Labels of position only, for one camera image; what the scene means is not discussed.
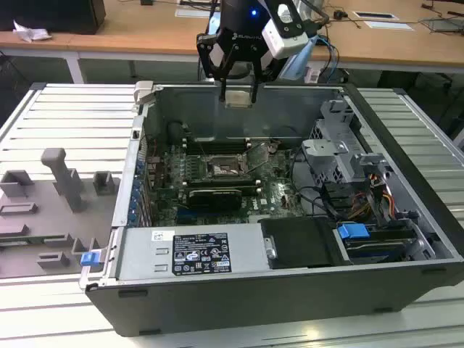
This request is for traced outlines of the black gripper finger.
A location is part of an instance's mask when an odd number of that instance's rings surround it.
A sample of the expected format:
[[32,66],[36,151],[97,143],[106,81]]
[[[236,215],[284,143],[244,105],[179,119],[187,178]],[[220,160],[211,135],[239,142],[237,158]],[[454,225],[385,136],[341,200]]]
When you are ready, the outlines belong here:
[[232,32],[200,33],[196,36],[196,48],[204,73],[220,84],[221,102],[225,101],[226,81],[237,58],[238,46],[232,36]]
[[253,83],[252,103],[257,100],[258,87],[262,83],[274,81],[280,73],[280,60],[275,59],[266,44],[254,47],[252,52]]

